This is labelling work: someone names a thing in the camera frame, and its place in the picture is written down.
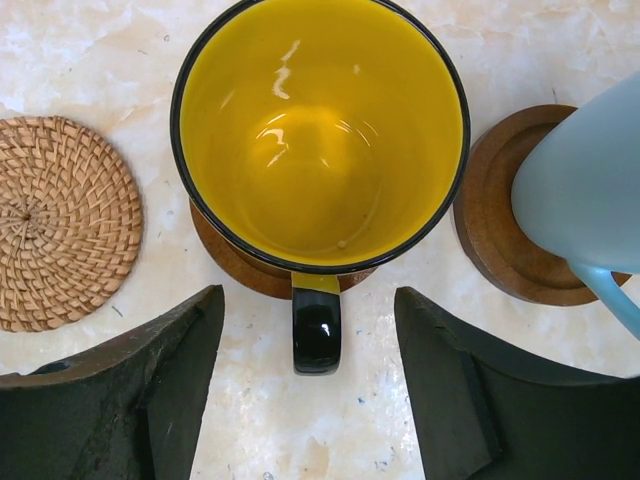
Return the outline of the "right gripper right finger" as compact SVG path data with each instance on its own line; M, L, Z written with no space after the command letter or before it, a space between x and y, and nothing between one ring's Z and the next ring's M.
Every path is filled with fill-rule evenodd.
M639 381L570 367L410 287L396 332L429 479L635 479Z

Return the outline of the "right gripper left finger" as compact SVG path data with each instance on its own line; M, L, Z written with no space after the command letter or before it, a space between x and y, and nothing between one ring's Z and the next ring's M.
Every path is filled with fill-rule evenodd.
M223 324L223 289L208 286L91 349L2 376L2 478L189 478Z

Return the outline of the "dark wooden coaster back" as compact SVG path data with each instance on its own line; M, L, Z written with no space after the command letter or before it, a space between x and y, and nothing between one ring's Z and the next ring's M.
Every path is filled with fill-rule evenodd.
M533 303L573 306L594 293L567 262L534 244L518 226L511 203L514 177L531 151L578 108L539 105L514 113L473 146L462 190L454 204L461 244L495 286ZM632 274L615 273L621 288Z

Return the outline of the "woven rattan coaster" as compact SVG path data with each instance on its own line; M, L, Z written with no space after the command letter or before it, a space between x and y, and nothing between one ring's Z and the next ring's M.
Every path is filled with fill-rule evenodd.
M2 330L93 313L130 273L142 236L141 195L106 139L60 116L2 120Z

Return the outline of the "white mug blue handle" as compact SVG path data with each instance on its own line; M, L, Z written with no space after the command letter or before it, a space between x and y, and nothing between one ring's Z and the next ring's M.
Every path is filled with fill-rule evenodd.
M511 189L515 220L563 258L633 335L639 307L615 273L639 272L639 75L575 110L531 151Z

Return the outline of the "amber yellow glass mug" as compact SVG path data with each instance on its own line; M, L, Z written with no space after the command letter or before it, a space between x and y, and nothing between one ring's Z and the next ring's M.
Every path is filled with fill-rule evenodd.
M190 49L170 110L194 206L228 244L290 276L301 375L338 368L340 278L437 225L470 133L450 56L391 1L240 1Z

